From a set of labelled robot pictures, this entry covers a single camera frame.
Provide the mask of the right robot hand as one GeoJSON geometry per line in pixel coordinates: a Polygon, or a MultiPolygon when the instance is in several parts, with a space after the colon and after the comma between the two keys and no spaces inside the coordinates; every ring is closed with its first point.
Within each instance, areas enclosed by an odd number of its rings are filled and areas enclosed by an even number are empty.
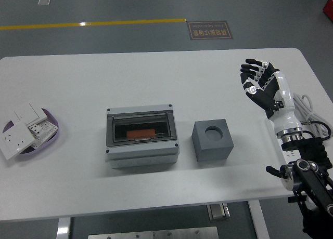
{"type": "Polygon", "coordinates": [[[270,62],[255,59],[246,59],[240,71],[246,96],[265,111],[278,138],[299,135],[301,123],[294,113],[295,105],[284,73],[270,62]]]}

